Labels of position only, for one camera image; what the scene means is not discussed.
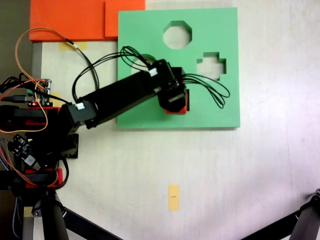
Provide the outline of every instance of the green shape sorter board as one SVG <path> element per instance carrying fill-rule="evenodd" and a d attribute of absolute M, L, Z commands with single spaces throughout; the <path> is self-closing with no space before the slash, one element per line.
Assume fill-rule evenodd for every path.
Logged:
<path fill-rule="evenodd" d="M 131 46 L 156 60 L 165 59 L 172 67 L 197 74 L 197 62 L 218 54 L 225 59 L 226 72 L 220 82 L 230 91 L 220 109 L 201 85 L 188 84 L 190 111 L 186 115 L 166 114 L 155 96 L 117 118 L 119 128 L 234 128 L 240 127 L 238 16 L 236 8 L 146 10 L 119 12 L 118 50 Z M 183 49 L 171 49 L 164 32 L 173 23 L 183 23 L 192 40 Z M 131 68 L 118 60 L 118 79 L 131 74 Z"/>

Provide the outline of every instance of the orange foam board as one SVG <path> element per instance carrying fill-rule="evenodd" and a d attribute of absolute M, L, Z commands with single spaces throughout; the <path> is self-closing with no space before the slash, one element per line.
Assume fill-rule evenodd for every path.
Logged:
<path fill-rule="evenodd" d="M 118 12 L 145 10 L 145 0 L 31 0 L 30 28 L 52 28 L 72 41 L 118 39 Z M 58 42 L 49 31 L 34 31 L 33 42 Z"/>
<path fill-rule="evenodd" d="M 145 10 L 145 0 L 105 0 L 104 39 L 118 39 L 118 12 Z"/>
<path fill-rule="evenodd" d="M 30 28 L 52 28 L 72 41 L 105 38 L 105 0 L 31 0 L 30 4 Z M 48 31 L 31 32 L 29 39 L 62 41 Z"/>

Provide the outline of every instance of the tripod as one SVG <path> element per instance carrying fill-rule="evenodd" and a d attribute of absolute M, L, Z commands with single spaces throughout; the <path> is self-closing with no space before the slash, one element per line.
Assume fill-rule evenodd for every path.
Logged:
<path fill-rule="evenodd" d="M 320 227 L 320 188 L 294 213 L 266 226 L 242 240 L 316 240 Z"/>
<path fill-rule="evenodd" d="M 33 217 L 42 217 L 45 240 L 69 240 L 67 229 L 87 240 L 122 240 L 70 209 L 63 207 L 55 190 L 48 189 L 23 218 L 23 240 L 33 239 Z"/>

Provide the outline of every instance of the white surface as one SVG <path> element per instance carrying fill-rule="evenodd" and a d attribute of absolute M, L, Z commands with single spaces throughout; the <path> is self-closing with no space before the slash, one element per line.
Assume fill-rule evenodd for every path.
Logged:
<path fill-rule="evenodd" d="M 58 191 L 63 204 L 125 240 L 239 240 L 298 209 L 320 187 L 320 1 L 146 6 L 238 7 L 241 127 L 119 130 L 114 120 L 82 127 L 79 159 L 68 161 L 69 181 Z M 115 42 L 89 42 L 84 52 L 95 60 L 116 50 Z M 42 53 L 42 77 L 71 101 L 85 61 L 56 43 L 44 43 Z M 97 68 L 101 86 L 116 80 L 116 69 L 116 61 Z M 88 73 L 77 94 L 93 90 Z M 180 186 L 175 212 L 168 184 Z"/>

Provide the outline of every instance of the connector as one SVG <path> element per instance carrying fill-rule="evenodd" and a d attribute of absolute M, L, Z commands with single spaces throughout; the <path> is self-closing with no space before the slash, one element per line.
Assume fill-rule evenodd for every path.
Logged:
<path fill-rule="evenodd" d="M 2 99 L 3 102 L 11 102 L 16 104 L 23 104 L 26 102 L 30 102 L 31 100 L 32 100 L 31 96 L 24 96 L 24 95 L 5 96 Z"/>

